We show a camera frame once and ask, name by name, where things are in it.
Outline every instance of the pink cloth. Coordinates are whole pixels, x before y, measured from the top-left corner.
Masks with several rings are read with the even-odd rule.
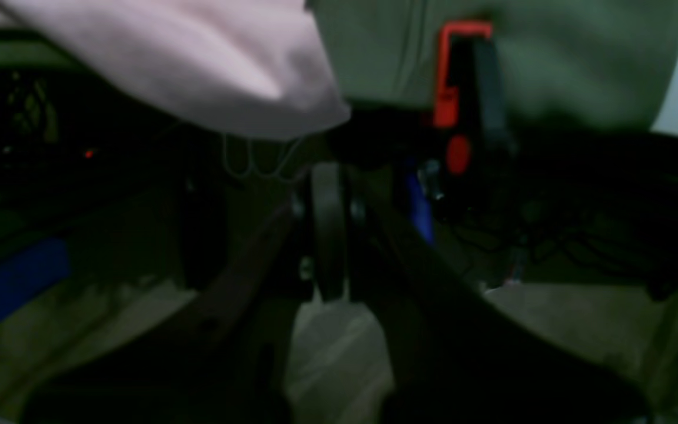
[[[349,118],[301,0],[0,0],[135,98],[214,131],[289,140]]]

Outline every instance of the blue foam block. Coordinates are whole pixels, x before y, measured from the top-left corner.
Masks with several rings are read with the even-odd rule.
[[[0,322],[69,274],[67,245],[54,238],[0,263]]]

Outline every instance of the red button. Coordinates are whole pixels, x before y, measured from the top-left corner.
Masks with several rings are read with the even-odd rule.
[[[470,140],[464,136],[454,136],[449,140],[446,148],[446,167],[449,174],[462,175],[470,166]]]

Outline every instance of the floor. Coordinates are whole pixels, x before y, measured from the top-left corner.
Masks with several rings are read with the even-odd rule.
[[[275,167],[278,151],[256,150],[262,171]],[[242,170],[242,151],[230,153],[230,166]],[[282,176],[328,158],[320,139],[308,140]],[[390,179],[385,171],[368,177],[379,190]],[[227,189],[233,253],[288,191],[275,178],[240,182]],[[167,188],[155,187],[128,200],[121,214],[72,233],[75,275],[0,325],[0,417],[16,420],[35,386],[110,352],[191,300],[175,259],[170,204]],[[444,258],[463,269],[460,246],[444,228],[437,237]],[[581,279],[603,282],[586,272]],[[637,382],[656,406],[678,405],[678,295],[654,303],[640,287],[528,282],[485,296],[537,335]],[[318,298],[303,306],[285,382],[297,424],[375,422],[393,384],[383,330],[365,306]]]

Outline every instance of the blue object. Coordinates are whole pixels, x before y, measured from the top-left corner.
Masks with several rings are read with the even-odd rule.
[[[404,174],[404,183],[406,184],[408,200],[407,202],[409,219],[412,225],[415,225],[418,233],[428,242],[433,245],[435,239],[433,236],[433,213],[431,212],[431,205],[423,193],[423,186],[417,179],[414,172],[414,167],[410,167],[409,171]]]
[[[0,322],[69,275],[67,245],[54,238],[0,263]]]

